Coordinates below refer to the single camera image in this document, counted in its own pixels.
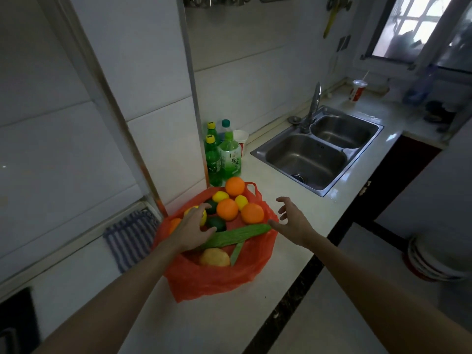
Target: faucet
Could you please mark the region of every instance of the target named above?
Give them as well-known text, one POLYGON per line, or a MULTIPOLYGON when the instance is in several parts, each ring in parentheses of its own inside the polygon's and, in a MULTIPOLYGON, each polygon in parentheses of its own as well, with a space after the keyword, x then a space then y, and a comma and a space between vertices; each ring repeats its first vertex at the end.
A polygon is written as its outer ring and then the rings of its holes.
POLYGON ((318 112, 318 107, 320 106, 320 99, 322 97, 322 86, 320 82, 316 83, 315 94, 311 100, 310 110, 305 118, 303 118, 300 123, 300 132, 303 134, 308 134, 310 132, 310 126, 313 123, 313 114, 318 112))

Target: stacked plates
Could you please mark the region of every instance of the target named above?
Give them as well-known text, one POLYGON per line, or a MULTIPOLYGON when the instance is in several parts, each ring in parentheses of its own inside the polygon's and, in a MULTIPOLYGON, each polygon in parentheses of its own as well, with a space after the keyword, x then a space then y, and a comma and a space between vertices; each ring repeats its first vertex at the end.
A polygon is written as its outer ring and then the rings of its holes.
POLYGON ((423 276, 434 281, 454 282, 469 276, 469 271, 454 264, 445 265, 431 254, 421 237, 414 236, 408 244, 408 259, 411 265, 423 276))

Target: sink drain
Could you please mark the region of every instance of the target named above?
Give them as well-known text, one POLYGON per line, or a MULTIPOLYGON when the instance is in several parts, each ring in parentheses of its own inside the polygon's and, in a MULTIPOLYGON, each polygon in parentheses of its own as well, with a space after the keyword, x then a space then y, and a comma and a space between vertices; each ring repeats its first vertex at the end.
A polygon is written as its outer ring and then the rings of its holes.
POLYGON ((291 175, 291 177, 294 178, 295 180, 298 180, 302 184, 305 184, 305 179, 301 175, 293 174, 291 175))

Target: potato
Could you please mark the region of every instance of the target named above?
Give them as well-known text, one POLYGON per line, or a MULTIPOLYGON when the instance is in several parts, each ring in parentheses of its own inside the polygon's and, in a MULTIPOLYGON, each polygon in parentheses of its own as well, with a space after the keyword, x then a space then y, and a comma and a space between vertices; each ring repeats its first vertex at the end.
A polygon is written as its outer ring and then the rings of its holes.
POLYGON ((207 248, 200 256, 202 266, 226 267, 231 264, 226 252, 219 248, 207 248))

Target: bottle label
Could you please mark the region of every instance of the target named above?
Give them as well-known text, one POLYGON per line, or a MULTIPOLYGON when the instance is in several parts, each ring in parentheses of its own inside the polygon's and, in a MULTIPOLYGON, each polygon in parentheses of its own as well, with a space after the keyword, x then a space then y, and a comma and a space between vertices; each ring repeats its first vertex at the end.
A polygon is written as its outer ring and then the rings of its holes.
POLYGON ((235 174, 241 170, 241 147, 232 151, 221 151, 221 166, 228 174, 235 174))
POLYGON ((218 159, 217 161, 214 162, 207 162, 207 168, 208 172, 212 174, 216 174, 221 170, 221 160, 218 159))

